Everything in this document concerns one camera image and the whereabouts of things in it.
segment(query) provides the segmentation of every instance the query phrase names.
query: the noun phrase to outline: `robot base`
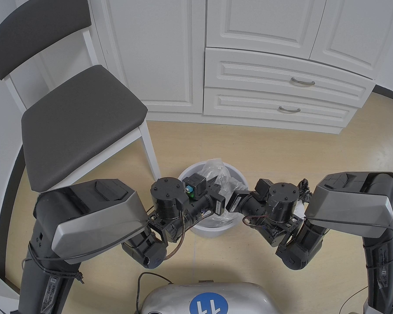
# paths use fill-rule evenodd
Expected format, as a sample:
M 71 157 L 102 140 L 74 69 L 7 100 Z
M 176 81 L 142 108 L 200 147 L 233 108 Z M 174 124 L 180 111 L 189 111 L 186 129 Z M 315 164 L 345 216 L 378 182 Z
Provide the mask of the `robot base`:
M 152 291 L 142 314 L 283 314 L 261 286 L 252 283 L 166 285 Z

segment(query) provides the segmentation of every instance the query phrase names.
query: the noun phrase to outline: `black baseboard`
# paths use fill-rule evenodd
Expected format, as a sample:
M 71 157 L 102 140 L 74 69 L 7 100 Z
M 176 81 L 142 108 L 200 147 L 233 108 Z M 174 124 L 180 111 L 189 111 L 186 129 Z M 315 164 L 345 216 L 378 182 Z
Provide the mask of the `black baseboard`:
M 376 85 L 376 86 L 374 86 L 372 91 L 374 93 L 381 94 L 382 96 L 389 97 L 389 98 L 393 99 L 393 91 L 391 91 L 388 88 L 385 88 L 383 86 Z
M 19 188 L 19 184 L 21 183 L 24 170 L 25 157 L 22 146 L 19 154 L 17 155 L 15 165 L 13 166 L 9 182 L 7 183 L 5 196 L 3 198 L 2 210 L 0 212 L 0 279 L 16 291 L 18 288 L 6 279 L 6 249 L 13 205 L 15 204 L 16 193 Z

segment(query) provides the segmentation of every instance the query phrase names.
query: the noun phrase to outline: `floor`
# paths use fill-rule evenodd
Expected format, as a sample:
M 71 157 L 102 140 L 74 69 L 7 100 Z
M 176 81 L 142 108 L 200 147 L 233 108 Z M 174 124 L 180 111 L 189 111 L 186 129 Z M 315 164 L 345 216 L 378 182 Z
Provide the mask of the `floor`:
M 314 189 L 329 173 L 393 171 L 393 100 L 375 93 L 339 135 L 199 123 L 148 122 L 148 126 L 163 176 L 176 177 L 189 165 L 216 157 L 238 168 L 250 189 L 259 178 L 294 184 L 307 178 Z M 144 207 L 152 204 L 153 179 L 139 142 L 81 181 L 96 178 L 118 178 L 138 191 Z M 6 277 L 18 286 L 35 222 L 36 197 L 24 173 L 10 223 L 6 261 Z M 274 253 L 259 233 L 243 224 L 214 239 L 187 232 L 179 252 L 154 272 L 175 283 L 205 279 L 256 283 L 286 314 L 336 314 L 349 296 L 367 285 L 360 237 L 330 231 L 320 252 L 300 271 L 287 269 Z M 64 314 L 134 313 L 136 281 L 144 268 L 121 246 L 82 263 L 80 271 L 85 284 L 74 281 Z M 161 285 L 157 277 L 145 276 L 141 299 Z M 354 296 L 342 313 L 362 313 L 366 297 L 366 291 Z

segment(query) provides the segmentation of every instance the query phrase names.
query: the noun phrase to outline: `blue circular logo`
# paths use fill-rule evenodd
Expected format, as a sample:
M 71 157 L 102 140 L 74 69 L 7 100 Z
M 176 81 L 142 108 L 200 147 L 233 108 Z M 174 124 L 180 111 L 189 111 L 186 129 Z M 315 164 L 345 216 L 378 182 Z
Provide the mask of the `blue circular logo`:
M 189 305 L 191 314 L 227 314 L 228 303 L 217 293 L 198 294 Z

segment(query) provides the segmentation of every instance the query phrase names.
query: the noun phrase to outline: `chair backrest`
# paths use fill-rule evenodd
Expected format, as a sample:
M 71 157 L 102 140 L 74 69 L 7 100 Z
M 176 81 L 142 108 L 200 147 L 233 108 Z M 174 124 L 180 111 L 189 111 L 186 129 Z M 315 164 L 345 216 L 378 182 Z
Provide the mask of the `chair backrest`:
M 28 0 L 0 24 L 0 79 L 48 46 L 90 25 L 88 0 Z

